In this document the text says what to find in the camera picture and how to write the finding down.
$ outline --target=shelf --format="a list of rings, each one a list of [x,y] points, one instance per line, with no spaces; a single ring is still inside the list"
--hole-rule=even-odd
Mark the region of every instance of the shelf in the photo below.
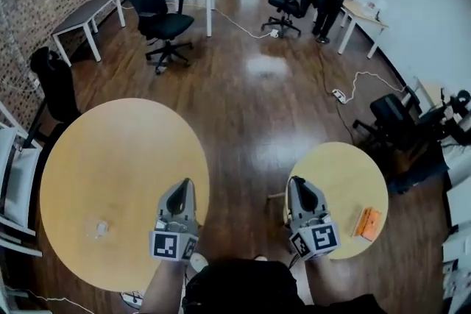
[[[15,152],[7,184],[4,215],[24,228],[28,227],[29,200],[40,149]]]
[[[7,169],[8,160],[12,151],[13,143],[15,142],[16,128],[8,127],[0,129],[0,183],[4,181],[5,170]]]

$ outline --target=chair base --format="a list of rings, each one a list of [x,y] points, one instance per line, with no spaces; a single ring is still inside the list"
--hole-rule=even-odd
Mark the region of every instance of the chair base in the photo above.
[[[160,75],[161,73],[163,73],[165,71],[166,65],[163,64],[163,61],[167,57],[170,57],[172,55],[174,55],[175,57],[179,57],[182,60],[185,60],[185,67],[189,67],[191,64],[188,62],[188,59],[186,59],[183,55],[181,55],[177,51],[177,49],[179,49],[180,47],[186,47],[186,46],[189,46],[189,48],[191,50],[193,49],[193,43],[191,43],[191,42],[189,42],[189,43],[178,43],[176,45],[172,45],[169,40],[166,40],[164,47],[161,47],[160,49],[152,50],[152,51],[149,51],[148,53],[146,53],[146,59],[151,60],[152,55],[162,54],[162,56],[160,57],[158,62],[151,63],[152,65],[155,66],[155,74],[156,75]]]
[[[262,25],[262,30],[265,30],[265,26],[270,26],[270,25],[279,25],[279,26],[281,26],[280,38],[283,38],[283,36],[285,35],[285,31],[288,30],[288,29],[296,30],[297,31],[297,36],[301,37],[301,31],[298,28],[296,28],[295,26],[293,26],[293,21],[291,21],[289,19],[289,16],[287,16],[287,17],[283,16],[282,18],[270,17],[268,19],[268,22],[265,23],[264,25]]]

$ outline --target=black shoe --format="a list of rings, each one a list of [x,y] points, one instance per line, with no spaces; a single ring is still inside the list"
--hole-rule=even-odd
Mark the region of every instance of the black shoe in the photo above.
[[[316,41],[327,45],[330,42],[330,39],[327,37],[319,37],[316,39]]]

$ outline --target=dark hardwood floor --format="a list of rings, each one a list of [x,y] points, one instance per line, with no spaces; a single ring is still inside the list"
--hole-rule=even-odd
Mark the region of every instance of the dark hardwood floor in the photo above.
[[[261,24],[277,15],[267,0],[216,0],[216,7],[255,35],[262,35]],[[106,101],[140,97],[175,110],[199,137],[210,171],[210,209],[199,250],[210,260],[264,254],[288,263],[291,257],[280,242],[282,204],[267,207],[267,195],[283,190],[295,162],[314,146],[332,140],[351,143],[336,100],[325,92],[322,72],[327,92],[339,88],[350,93],[356,71],[378,73],[398,87],[400,83],[379,54],[366,58],[371,43],[358,30],[345,53],[337,54],[343,36],[340,17],[330,32],[332,43],[320,46],[310,33],[313,10],[304,19],[294,19],[302,37],[288,32],[284,39],[252,38],[216,12],[213,37],[207,38],[205,10],[184,11],[196,19],[179,38],[194,43],[194,50],[182,51],[193,65],[170,65],[162,76],[155,76],[146,64],[147,47],[135,11],[124,11],[124,29],[117,15],[109,17],[96,36],[102,61],[93,60],[88,46],[75,54],[79,108],[86,111]],[[355,118],[372,121],[369,103],[389,92],[379,80],[361,77],[355,99],[339,105],[346,125]],[[355,143],[365,138],[352,133]],[[395,166],[388,162],[385,169]],[[431,179],[406,195],[390,197],[386,226],[377,241],[363,254],[334,263],[335,279],[349,297],[374,293],[388,313],[440,312],[441,244],[447,236],[442,191],[442,181]],[[36,224],[44,256],[7,252],[12,286],[45,297],[67,297],[95,314],[134,311],[117,293],[75,277],[52,251],[39,213]],[[293,273],[301,297],[310,301],[303,265],[298,263]],[[319,281],[329,283],[329,278],[319,276]],[[315,297],[316,302],[322,299]],[[47,307],[55,314],[83,313],[66,302],[48,302]]]

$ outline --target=large round table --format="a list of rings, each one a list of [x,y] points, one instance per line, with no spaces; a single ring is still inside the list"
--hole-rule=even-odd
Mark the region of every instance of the large round table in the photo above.
[[[43,172],[40,211],[52,248],[89,284],[145,290],[159,265],[149,251],[159,198],[186,177],[194,182],[202,225],[209,175],[190,126],[144,99],[94,107],[63,133]]]
[[[388,191],[379,167],[362,150],[346,143],[320,144],[298,161],[290,176],[307,179],[325,195],[341,244],[329,254],[330,259],[354,257],[371,246],[352,237],[365,207],[381,212],[378,238],[388,214]]]

